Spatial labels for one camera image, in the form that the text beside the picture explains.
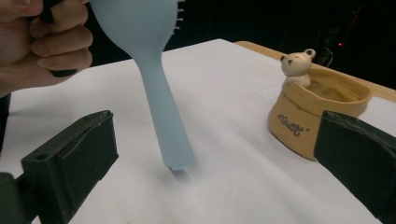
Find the white tablecloth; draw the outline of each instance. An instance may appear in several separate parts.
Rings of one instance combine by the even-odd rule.
[[[71,223],[379,223],[318,162],[268,131],[284,80],[279,61],[218,39],[166,51],[163,65],[196,156],[184,172],[163,166],[133,60],[14,92],[0,171],[17,177],[30,151],[109,109],[120,157]],[[396,135],[395,112],[373,98],[361,119]]]

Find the finger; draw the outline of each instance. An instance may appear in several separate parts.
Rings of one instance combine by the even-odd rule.
[[[54,23],[45,23],[35,18],[30,26],[34,38],[48,34],[59,34],[73,27],[84,24],[88,19],[88,9],[80,0],[62,1],[51,8]]]
[[[38,60],[38,65],[53,71],[77,69],[81,71],[91,66],[92,55],[88,49],[81,49],[66,54]]]
[[[36,16],[42,9],[42,0],[1,0],[0,22],[14,21],[19,17]]]
[[[48,35],[35,40],[32,44],[32,52],[48,57],[87,48],[92,41],[91,31],[84,26],[78,26],[61,34]]]

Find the human hand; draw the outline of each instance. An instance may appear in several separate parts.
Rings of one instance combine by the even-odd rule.
[[[0,1],[0,97],[13,91],[55,85],[70,77],[54,77],[50,70],[77,69],[92,63],[89,0],[63,0],[51,8],[55,23],[36,17],[42,0]]]

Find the white bear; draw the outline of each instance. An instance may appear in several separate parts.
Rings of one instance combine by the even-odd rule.
[[[280,58],[282,63],[282,71],[286,76],[282,88],[296,82],[302,87],[311,85],[311,79],[307,74],[311,68],[312,59],[317,53],[313,49],[306,49],[304,52],[291,53],[283,55]]]

